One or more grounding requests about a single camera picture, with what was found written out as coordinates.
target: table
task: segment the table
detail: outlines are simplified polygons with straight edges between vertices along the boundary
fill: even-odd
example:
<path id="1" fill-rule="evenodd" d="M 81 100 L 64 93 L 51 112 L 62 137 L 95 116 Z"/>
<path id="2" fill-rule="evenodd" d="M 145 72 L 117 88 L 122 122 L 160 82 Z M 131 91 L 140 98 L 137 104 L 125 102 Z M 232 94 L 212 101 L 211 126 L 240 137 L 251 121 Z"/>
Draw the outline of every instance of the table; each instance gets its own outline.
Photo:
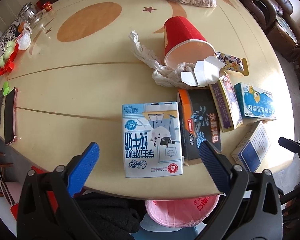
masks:
<path id="1" fill-rule="evenodd" d="M 277 57 L 249 12 L 238 0 L 217 0 L 200 8 L 166 0 L 60 0 L 32 32 L 32 44 L 20 51 L 16 67 L 0 77 L 18 88 L 16 127 L 11 146 L 35 165 L 52 171 L 81 154 L 91 141 L 100 158 L 88 188 L 141 199 L 182 199 L 218 194 L 204 164 L 184 168 L 183 175 L 127 179 L 123 169 L 121 105 L 176 100 L 176 88 L 158 86 L 152 69 L 131 53 L 128 35 L 163 58 L 162 26 L 171 16 L 186 16 L 216 51 L 247 58 L 249 77 L 230 75 L 271 91 L 277 120 L 265 124 L 271 147 L 257 171 L 282 170 L 293 153 L 278 138 L 294 139 L 291 100 Z M 0 136 L 4 137 L 3 111 Z M 222 153 L 233 149 L 248 131 L 242 126 L 222 133 Z"/>

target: phone screen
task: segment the phone screen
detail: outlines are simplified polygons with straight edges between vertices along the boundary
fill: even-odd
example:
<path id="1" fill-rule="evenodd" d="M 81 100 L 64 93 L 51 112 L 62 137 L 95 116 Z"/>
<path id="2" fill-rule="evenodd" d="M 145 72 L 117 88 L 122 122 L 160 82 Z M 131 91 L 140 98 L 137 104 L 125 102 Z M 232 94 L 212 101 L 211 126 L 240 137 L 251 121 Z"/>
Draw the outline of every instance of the phone screen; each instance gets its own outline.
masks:
<path id="1" fill-rule="evenodd" d="M 5 116 L 4 116 L 4 134 L 6 145 L 15 141 L 15 98 L 16 98 L 17 88 L 14 88 L 6 96 L 5 101 Z"/>

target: star pattern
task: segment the star pattern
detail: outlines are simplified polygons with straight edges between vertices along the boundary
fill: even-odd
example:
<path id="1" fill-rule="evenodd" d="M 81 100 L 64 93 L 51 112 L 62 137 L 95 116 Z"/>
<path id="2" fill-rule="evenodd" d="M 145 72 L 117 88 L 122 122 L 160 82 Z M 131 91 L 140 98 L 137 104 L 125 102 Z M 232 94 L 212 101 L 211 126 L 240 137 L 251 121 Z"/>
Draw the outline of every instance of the star pattern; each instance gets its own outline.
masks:
<path id="1" fill-rule="evenodd" d="M 47 30 L 45 34 L 47 35 L 49 32 L 51 32 L 51 28 Z"/>
<path id="2" fill-rule="evenodd" d="M 144 7 L 143 12 L 147 11 L 147 12 L 151 13 L 152 11 L 155 11 L 155 10 L 157 10 L 157 9 L 153 9 L 152 6 L 151 7 Z"/>

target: metal bolt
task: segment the metal bolt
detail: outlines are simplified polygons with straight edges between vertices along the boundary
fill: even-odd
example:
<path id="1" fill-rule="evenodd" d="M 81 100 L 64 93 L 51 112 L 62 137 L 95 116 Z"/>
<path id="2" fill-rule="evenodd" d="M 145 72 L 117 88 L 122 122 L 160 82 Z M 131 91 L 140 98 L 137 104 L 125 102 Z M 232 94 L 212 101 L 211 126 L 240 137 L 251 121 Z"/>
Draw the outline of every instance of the metal bolt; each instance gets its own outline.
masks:
<path id="1" fill-rule="evenodd" d="M 265 169 L 264 170 L 264 173 L 267 175 L 267 176 L 270 176 L 272 174 L 272 172 L 268 169 Z"/>
<path id="2" fill-rule="evenodd" d="M 238 172 L 243 171 L 242 166 L 241 166 L 241 165 L 238 165 L 238 164 L 234 165 L 234 169 L 235 169 L 236 171 L 238 171 Z"/>
<path id="3" fill-rule="evenodd" d="M 34 171 L 34 170 L 28 171 L 28 176 L 33 176 L 34 174 L 35 174 L 35 171 Z"/>
<path id="4" fill-rule="evenodd" d="M 56 171 L 57 172 L 63 172 L 65 170 L 65 166 L 63 165 L 59 165 L 57 168 L 56 168 Z"/>

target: black and orange box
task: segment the black and orange box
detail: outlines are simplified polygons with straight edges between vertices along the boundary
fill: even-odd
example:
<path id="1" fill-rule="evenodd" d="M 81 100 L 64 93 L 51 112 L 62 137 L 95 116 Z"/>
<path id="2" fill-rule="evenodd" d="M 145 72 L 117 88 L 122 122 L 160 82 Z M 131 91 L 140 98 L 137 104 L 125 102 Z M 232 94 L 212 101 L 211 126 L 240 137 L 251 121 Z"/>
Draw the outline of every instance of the black and orange box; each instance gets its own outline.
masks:
<path id="1" fill-rule="evenodd" d="M 219 117 L 210 89 L 179 89 L 177 95 L 182 155 L 189 165 L 199 163 L 199 146 L 207 140 L 221 152 Z"/>

